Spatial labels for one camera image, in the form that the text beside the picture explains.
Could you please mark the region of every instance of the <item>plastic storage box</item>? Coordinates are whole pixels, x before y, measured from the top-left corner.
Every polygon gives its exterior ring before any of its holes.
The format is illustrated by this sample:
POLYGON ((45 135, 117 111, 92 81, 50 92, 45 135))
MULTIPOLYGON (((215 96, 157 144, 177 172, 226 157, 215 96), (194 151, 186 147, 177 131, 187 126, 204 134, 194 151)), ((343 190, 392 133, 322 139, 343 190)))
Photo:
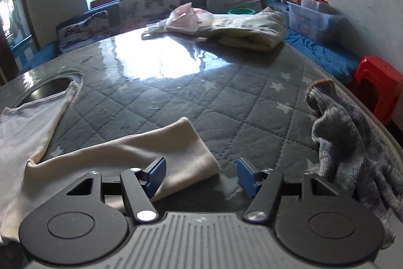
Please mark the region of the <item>plastic storage box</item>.
POLYGON ((301 6, 303 8, 310 8, 311 10, 324 13, 324 14, 333 14, 332 7, 328 4, 324 4, 322 2, 318 2, 315 0, 301 0, 301 6))
POLYGON ((317 42, 331 44, 341 32, 343 16, 324 14, 289 3, 290 29, 317 42))

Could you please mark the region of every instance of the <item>gray knitted glove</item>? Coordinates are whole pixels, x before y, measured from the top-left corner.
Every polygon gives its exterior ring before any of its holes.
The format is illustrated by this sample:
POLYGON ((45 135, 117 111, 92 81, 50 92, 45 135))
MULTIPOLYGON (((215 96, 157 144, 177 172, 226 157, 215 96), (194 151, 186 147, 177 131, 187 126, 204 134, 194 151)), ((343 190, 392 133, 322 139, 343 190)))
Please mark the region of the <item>gray knitted glove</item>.
POLYGON ((403 176, 392 165, 389 149, 372 131, 361 109, 336 93, 333 80, 319 80, 306 93, 308 106, 319 118, 312 138, 319 142, 319 175, 345 190, 382 222, 385 240, 394 241, 388 209, 403 222, 403 176))

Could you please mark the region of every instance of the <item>door frame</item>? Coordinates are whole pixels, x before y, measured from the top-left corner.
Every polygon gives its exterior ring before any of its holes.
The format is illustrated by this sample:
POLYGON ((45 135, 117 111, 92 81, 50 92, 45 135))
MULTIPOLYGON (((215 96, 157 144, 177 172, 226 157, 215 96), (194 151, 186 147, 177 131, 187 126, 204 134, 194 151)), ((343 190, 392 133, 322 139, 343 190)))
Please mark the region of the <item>door frame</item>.
MULTIPOLYGON (((27 0, 21 0, 25 17, 27 19, 27 24, 29 28, 29 32, 32 35, 32 41, 35 45, 37 51, 40 50, 40 45, 38 43, 38 38, 35 34, 35 29, 33 28, 33 24, 31 21, 31 17, 28 11, 27 0)), ((17 64, 15 63, 13 53, 7 43, 5 35, 0 32, 0 69, 3 72, 4 77, 7 81, 13 80, 19 72, 17 64)))

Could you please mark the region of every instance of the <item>green bowl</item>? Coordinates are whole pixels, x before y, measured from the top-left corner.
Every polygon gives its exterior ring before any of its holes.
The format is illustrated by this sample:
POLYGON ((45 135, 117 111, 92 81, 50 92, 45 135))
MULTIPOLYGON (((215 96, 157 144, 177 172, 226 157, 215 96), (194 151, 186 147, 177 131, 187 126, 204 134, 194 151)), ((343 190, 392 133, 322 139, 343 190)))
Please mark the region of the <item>green bowl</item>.
POLYGON ((228 14, 255 14, 256 11, 251 8, 235 8, 227 12, 228 14))

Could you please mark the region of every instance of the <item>pink bag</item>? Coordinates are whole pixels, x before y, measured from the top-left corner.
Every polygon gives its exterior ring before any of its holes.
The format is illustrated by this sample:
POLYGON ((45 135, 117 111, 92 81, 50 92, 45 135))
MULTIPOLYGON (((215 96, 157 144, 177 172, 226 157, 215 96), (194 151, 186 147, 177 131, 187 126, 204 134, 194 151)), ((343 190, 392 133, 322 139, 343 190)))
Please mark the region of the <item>pink bag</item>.
POLYGON ((213 14, 200 8, 193 8, 192 3, 187 3, 171 12, 165 28, 168 31, 192 35, 199 27, 211 26, 213 21, 213 14))

